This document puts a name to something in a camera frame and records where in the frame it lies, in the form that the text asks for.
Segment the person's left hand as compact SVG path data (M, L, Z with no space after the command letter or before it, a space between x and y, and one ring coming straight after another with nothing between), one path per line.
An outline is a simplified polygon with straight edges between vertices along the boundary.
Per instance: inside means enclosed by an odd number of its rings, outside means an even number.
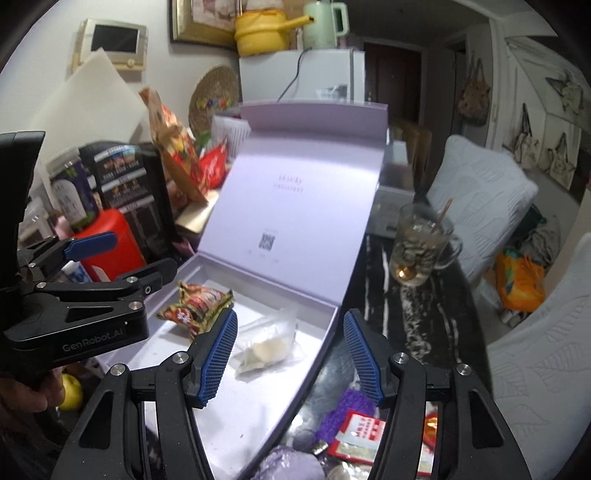
M60 406L65 399L63 368L52 370L45 383L32 390L26 385L9 378L1 379L1 401L11 410L39 413Z

